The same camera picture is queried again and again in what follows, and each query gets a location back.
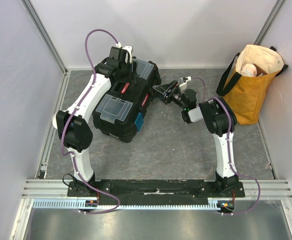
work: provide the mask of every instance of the black toolbox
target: black toolbox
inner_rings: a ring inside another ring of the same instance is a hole
[[[152,86],[160,85],[158,67],[134,57],[137,62],[136,82],[115,82],[92,113],[95,127],[125,143],[141,130],[147,107],[155,96]]]

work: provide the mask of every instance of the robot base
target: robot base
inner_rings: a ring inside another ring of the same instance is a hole
[[[89,185],[95,187],[95,173],[88,182]],[[73,181],[69,183],[68,186],[68,197],[94,197],[96,193],[94,190],[86,186],[82,181],[73,178]]]
[[[222,192],[216,191],[214,181],[203,179],[194,180],[120,180],[103,179],[91,180],[89,184],[106,193],[113,194],[126,205],[148,205],[149,201],[154,204],[179,204],[184,199],[189,199],[189,204],[206,204],[208,198],[232,198],[233,190],[237,198],[244,198],[245,191],[243,184],[238,182],[235,187],[228,188]],[[83,182],[71,181],[68,187],[68,197],[96,197],[97,194],[89,189]],[[111,197],[100,195],[105,205],[116,204]]]
[[[221,177],[216,172],[216,191],[221,193],[223,191],[232,190],[239,184],[239,177],[237,175],[231,177]]]

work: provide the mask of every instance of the canvas bag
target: canvas bag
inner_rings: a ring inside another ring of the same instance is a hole
[[[241,53],[237,53],[227,70],[223,73],[217,88],[217,94],[223,96],[235,113],[241,125],[258,122],[261,106],[273,79],[288,68],[280,54],[271,48],[249,44]],[[235,69],[227,79],[235,58]],[[240,74],[244,64],[256,64],[263,69],[262,76],[249,77]]]

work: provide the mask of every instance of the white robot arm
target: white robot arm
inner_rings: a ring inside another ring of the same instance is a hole
[[[92,141],[92,132],[88,126],[88,121],[92,112],[96,108],[97,104],[101,100],[101,98],[105,95],[105,93],[110,90],[112,86],[112,82],[116,81],[116,78],[124,79],[125,73],[128,75],[128,80],[131,80],[131,68],[132,68],[132,47],[125,46],[121,47],[120,44],[116,45],[111,49],[110,55],[117,55],[118,58],[111,59],[111,62],[117,61],[120,62],[122,59],[126,59],[127,62],[122,64],[122,66],[126,66],[125,69],[119,69],[116,66],[111,66],[110,64],[106,65],[105,62],[100,63],[96,66],[96,71],[101,72],[103,74],[97,73],[96,80],[93,84],[94,75],[91,76],[90,81],[84,91],[80,94],[78,99],[67,109],[64,111],[59,111],[53,118],[52,123],[54,128],[58,130],[59,139],[61,139],[62,131],[65,127],[65,123],[68,120],[70,113],[77,109],[74,117],[72,118],[66,132],[64,144],[67,147],[69,152],[75,153],[76,165],[80,172],[80,175],[83,179],[89,182],[94,176],[94,171],[92,170],[89,158],[89,145]],[[86,97],[82,100],[83,96],[87,93],[88,89],[91,88],[90,92],[86,95]],[[74,177],[81,180],[78,176],[77,172],[74,172]]]
[[[172,81],[164,85],[154,86],[157,91],[159,99],[168,104],[170,102],[176,103],[182,108],[183,120],[190,124],[204,119],[206,126],[216,143],[217,151],[217,170],[216,170],[216,183],[219,191],[236,186],[239,183],[238,176],[234,173],[236,167],[233,159],[229,161],[228,146],[227,146],[227,132],[229,121],[223,108],[219,105],[220,101],[228,110],[231,118],[231,132],[229,134],[230,154],[233,156],[233,135],[237,119],[233,111],[223,100],[219,97],[218,101],[215,99],[205,101],[197,105],[196,92],[192,89],[186,89],[187,82],[191,77],[184,77],[181,81]]]

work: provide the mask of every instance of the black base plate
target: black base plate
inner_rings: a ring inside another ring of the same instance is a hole
[[[243,198],[243,184],[217,193],[214,181],[204,180],[96,180],[93,187],[118,197],[122,205],[206,205],[208,198]],[[82,186],[69,183],[68,197],[96,197],[97,194]],[[117,201],[101,194],[99,205],[116,205]]]
[[[236,198],[244,198],[245,190],[242,182],[239,182],[236,187],[223,190],[222,192],[216,192],[215,182],[214,181],[199,181],[200,196],[202,198],[232,198],[235,191]]]

